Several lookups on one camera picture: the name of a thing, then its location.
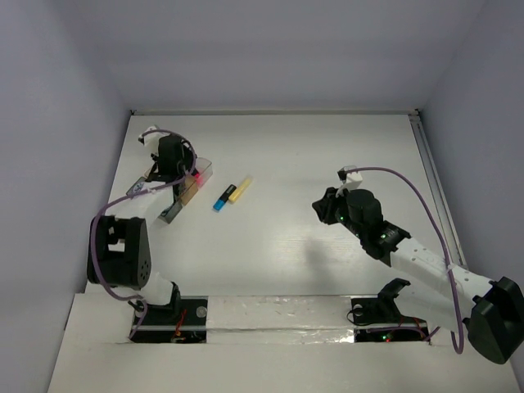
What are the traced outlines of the round blue white tape tin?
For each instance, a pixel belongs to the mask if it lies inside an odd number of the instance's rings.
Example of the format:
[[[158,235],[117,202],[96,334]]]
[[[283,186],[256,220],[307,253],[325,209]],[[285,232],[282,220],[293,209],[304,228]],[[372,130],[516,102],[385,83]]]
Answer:
[[[144,188],[145,183],[145,181],[137,181],[130,189],[131,194],[134,195],[140,192]]]

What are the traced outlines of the blue black highlighter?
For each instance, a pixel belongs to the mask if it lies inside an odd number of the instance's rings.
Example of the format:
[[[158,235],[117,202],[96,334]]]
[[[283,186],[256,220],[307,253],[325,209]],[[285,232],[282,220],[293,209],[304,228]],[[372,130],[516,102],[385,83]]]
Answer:
[[[226,190],[222,193],[222,195],[218,198],[218,200],[214,203],[212,209],[216,212],[219,212],[222,210],[222,208],[225,206],[226,202],[228,201],[229,197],[237,190],[237,187],[234,184],[230,184]]]

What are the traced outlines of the pink black highlighter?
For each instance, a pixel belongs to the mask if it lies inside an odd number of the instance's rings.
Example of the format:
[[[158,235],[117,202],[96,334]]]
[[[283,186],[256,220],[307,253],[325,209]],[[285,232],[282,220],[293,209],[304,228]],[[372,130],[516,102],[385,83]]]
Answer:
[[[198,187],[202,187],[205,184],[206,177],[201,172],[195,171],[192,176],[195,179],[196,185]]]

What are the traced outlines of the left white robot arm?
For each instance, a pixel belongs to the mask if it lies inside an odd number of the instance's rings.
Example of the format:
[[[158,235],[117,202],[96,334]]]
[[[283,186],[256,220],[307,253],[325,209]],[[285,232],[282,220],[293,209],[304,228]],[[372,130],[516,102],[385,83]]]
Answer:
[[[87,277],[117,300],[153,305],[162,323],[172,323],[181,303],[172,297],[174,284],[152,271],[148,227],[177,203],[197,154],[185,137],[169,130],[147,130],[138,141],[150,151],[152,167],[140,189],[103,206],[93,218]]]

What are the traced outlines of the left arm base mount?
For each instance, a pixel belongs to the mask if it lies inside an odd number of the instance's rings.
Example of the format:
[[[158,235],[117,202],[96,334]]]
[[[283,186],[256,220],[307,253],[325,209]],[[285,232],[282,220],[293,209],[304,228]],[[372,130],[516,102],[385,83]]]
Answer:
[[[150,305],[131,341],[144,344],[205,343],[207,311],[207,296],[184,296],[174,309]]]

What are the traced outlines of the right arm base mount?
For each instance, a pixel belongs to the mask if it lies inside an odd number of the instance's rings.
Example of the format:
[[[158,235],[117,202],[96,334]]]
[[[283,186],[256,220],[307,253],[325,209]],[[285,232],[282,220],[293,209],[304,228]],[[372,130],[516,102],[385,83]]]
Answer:
[[[429,336],[427,323],[402,314],[395,300],[410,282],[396,278],[375,296],[351,299],[346,319],[355,328],[356,343],[392,343],[425,341]]]

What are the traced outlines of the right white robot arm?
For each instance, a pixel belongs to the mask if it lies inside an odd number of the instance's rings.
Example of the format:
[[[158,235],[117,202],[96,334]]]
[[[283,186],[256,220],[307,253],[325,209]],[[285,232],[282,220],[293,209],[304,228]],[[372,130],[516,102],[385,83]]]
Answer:
[[[379,293],[377,312],[387,321],[417,316],[455,334],[495,364],[505,364],[523,343],[523,294],[516,282],[472,273],[437,255],[402,228],[384,220],[378,199],[365,189],[334,187],[312,207],[320,222],[341,224],[374,260],[418,280],[424,291],[408,293],[397,278]]]

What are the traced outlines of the yellow highlighter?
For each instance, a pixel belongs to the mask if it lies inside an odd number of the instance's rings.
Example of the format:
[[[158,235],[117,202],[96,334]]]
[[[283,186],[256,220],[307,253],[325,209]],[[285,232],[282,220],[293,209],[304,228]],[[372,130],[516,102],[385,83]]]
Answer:
[[[240,196],[245,192],[245,190],[251,185],[252,183],[252,177],[246,176],[236,187],[236,189],[233,191],[233,193],[228,198],[228,201],[230,203],[235,203]]]

